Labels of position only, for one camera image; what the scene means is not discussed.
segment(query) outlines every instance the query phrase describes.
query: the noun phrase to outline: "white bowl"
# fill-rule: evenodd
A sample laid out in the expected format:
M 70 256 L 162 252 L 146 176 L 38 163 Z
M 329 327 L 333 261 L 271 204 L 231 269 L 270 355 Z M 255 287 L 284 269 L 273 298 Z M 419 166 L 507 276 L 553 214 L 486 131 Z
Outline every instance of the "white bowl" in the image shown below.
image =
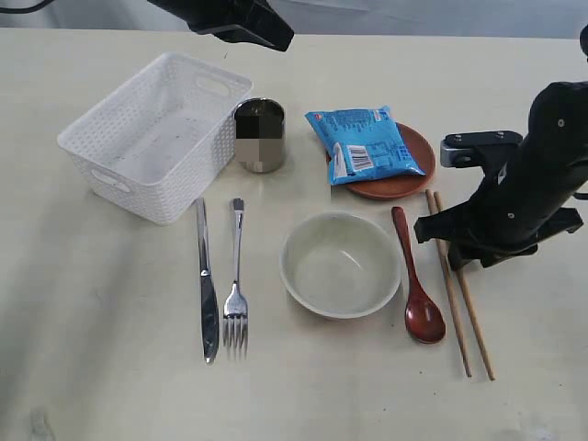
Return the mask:
M 401 281 L 400 254 L 388 234 L 345 213 L 320 214 L 296 227 L 279 257 L 279 269 L 294 299 L 335 319 L 379 310 Z

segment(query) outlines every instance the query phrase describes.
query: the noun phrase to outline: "metal fork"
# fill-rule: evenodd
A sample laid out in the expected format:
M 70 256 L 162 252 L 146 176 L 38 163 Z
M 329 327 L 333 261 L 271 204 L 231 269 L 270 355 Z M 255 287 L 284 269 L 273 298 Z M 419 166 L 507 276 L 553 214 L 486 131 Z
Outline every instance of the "metal fork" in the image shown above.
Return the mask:
M 239 286 L 239 255 L 241 252 L 241 231 L 243 230 L 244 202 L 240 198 L 232 200 L 234 213 L 234 280 L 232 282 L 231 294 L 224 302 L 222 316 L 222 343 L 229 351 L 236 354 L 237 349 L 241 354 L 244 346 L 244 353 L 247 356 L 249 323 L 247 315 L 247 300 L 241 294 Z

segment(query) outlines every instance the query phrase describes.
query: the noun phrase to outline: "brown wooden plate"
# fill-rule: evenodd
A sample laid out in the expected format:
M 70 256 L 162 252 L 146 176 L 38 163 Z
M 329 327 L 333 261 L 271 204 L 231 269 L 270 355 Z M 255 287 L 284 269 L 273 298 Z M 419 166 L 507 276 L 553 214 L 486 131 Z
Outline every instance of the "brown wooden plate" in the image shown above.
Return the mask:
M 431 145 L 418 131 L 400 122 L 397 122 L 396 125 L 414 161 L 421 167 L 425 175 L 400 175 L 376 181 L 352 182 L 345 184 L 349 191 L 364 198 L 389 200 L 416 193 L 431 180 L 435 174 L 435 154 Z

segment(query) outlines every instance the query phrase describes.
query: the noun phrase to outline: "red wooden spoon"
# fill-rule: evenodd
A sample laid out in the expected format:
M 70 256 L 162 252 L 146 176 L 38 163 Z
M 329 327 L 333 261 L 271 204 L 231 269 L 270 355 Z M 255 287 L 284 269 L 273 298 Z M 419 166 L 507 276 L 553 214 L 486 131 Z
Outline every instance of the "red wooden spoon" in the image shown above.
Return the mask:
M 445 336 L 445 322 L 441 311 L 424 292 L 414 268 L 411 238 L 404 210 L 401 207 L 392 208 L 392 220 L 401 241 L 404 260 L 408 268 L 409 293 L 404 312 L 406 330 L 422 343 L 437 343 Z

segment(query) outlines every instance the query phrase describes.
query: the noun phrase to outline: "tabletop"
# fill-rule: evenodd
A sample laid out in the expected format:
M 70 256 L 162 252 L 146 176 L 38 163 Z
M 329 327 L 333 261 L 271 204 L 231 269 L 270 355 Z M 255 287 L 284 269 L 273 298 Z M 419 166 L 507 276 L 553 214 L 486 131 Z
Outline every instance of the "tabletop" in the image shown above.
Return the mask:
M 247 76 L 254 96 L 286 110 L 284 166 L 253 175 L 232 162 L 204 194 L 220 302 L 232 282 L 228 202 L 246 204 L 244 363 L 202 357 L 195 211 L 166 227 L 129 214 L 94 195 L 56 144 L 164 51 Z M 447 320 L 439 345 L 404 329 L 404 270 L 381 311 L 329 321 L 288 296 L 277 267 L 288 232 L 312 214 L 357 214 L 396 241 L 392 205 L 410 224 L 428 213 L 423 194 L 376 202 L 331 188 L 304 113 L 390 105 L 436 152 L 447 133 L 526 133 L 540 90 L 588 77 L 577 41 L 296 36 L 278 53 L 191 33 L 0 29 L 0 56 L 0 439 L 30 439 L 40 405 L 59 441 L 588 439 L 588 229 L 467 267 L 495 381 L 460 301 L 474 373 L 464 375 L 433 241 L 413 236 Z M 449 207 L 480 179 L 439 166 L 430 187 Z

